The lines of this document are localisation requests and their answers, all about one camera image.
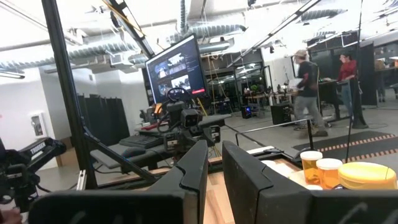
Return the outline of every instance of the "monitor bezel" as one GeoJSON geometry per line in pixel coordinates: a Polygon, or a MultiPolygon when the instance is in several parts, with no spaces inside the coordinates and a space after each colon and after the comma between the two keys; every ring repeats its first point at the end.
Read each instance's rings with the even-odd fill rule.
{"type": "Polygon", "coordinates": [[[198,93],[198,94],[194,94],[194,95],[192,94],[192,96],[193,96],[194,98],[196,98],[196,97],[205,96],[205,95],[208,94],[208,85],[207,85],[205,70],[203,69],[203,64],[202,64],[202,61],[201,61],[201,55],[200,55],[200,51],[199,51],[198,39],[197,39],[197,35],[196,35],[195,33],[193,33],[193,34],[189,35],[188,37],[186,37],[186,38],[180,40],[180,41],[177,42],[176,44],[174,44],[174,45],[168,47],[167,49],[165,49],[165,50],[162,51],[161,53],[155,55],[155,57],[153,57],[153,58],[151,58],[151,59],[149,59],[149,60],[147,60],[147,61],[145,62],[145,68],[146,68],[146,70],[147,70],[147,75],[148,75],[149,84],[150,84],[150,90],[151,90],[151,92],[152,92],[152,97],[154,98],[154,102],[155,102],[155,103],[163,103],[163,102],[158,102],[157,99],[156,99],[156,97],[155,97],[154,87],[153,87],[153,85],[152,85],[152,79],[151,79],[150,74],[149,74],[148,63],[151,63],[151,62],[153,62],[154,60],[158,59],[159,57],[161,57],[161,56],[163,56],[163,55],[165,55],[165,54],[171,52],[172,50],[178,48],[178,47],[181,46],[182,44],[184,44],[184,43],[190,41],[191,38],[194,39],[195,45],[196,45],[196,48],[197,48],[200,70],[201,70],[201,74],[202,74],[202,77],[203,77],[203,87],[205,88],[205,91],[204,91],[204,92],[198,93]]]}

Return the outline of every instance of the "woman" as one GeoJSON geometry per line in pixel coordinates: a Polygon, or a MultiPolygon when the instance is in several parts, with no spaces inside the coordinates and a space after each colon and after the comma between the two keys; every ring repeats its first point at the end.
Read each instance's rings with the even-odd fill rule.
{"type": "MultiPolygon", "coordinates": [[[[340,60],[343,64],[340,67],[340,73],[338,75],[338,82],[350,80],[356,77],[356,61],[352,59],[350,54],[341,54],[340,60]]],[[[341,87],[341,97],[343,103],[347,108],[348,114],[353,115],[353,106],[351,101],[351,88],[349,83],[341,87]]]]}

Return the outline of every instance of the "paper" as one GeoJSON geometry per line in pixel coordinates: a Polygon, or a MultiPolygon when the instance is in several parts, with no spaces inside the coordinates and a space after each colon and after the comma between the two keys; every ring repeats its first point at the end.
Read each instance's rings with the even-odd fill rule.
{"type": "Polygon", "coordinates": [[[304,87],[302,88],[297,88],[297,85],[302,81],[302,78],[294,78],[292,80],[289,80],[289,88],[293,90],[304,90],[304,87]]]}

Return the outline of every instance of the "yellow container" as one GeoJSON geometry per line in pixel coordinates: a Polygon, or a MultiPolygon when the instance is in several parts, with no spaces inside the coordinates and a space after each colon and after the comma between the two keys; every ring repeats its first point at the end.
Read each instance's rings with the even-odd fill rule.
{"type": "Polygon", "coordinates": [[[340,184],[351,190],[397,189],[396,173],[383,165],[350,162],[338,169],[340,184]]]}

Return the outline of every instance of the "jeans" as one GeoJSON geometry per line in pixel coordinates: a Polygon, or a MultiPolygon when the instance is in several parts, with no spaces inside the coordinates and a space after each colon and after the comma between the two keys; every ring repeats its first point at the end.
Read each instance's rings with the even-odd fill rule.
{"type": "Polygon", "coordinates": [[[294,102],[294,114],[298,120],[304,119],[304,109],[307,108],[319,131],[326,131],[322,115],[318,111],[317,97],[298,96],[294,102]]]}
{"type": "Polygon", "coordinates": [[[348,115],[352,116],[353,115],[353,105],[351,101],[351,88],[349,84],[343,85],[341,87],[341,99],[343,100],[344,105],[347,108],[348,115]]]}

